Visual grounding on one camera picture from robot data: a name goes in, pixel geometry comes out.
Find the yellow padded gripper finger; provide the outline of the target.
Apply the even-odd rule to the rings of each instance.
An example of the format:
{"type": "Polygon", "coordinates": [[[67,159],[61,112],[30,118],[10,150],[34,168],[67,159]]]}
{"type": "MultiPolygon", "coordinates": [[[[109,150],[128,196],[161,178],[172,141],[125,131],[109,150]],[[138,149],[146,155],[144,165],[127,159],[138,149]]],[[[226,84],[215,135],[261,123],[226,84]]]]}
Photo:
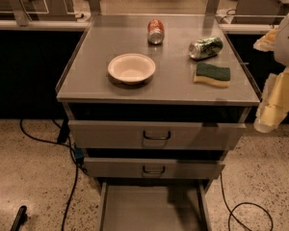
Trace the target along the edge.
{"type": "Polygon", "coordinates": [[[270,30],[254,43],[253,48],[262,52],[274,51],[276,46],[276,32],[276,28],[270,30]]]}
{"type": "Polygon", "coordinates": [[[261,103],[256,112],[253,127],[261,133],[270,133],[289,113],[289,67],[283,72],[270,74],[266,80],[261,103]]]}

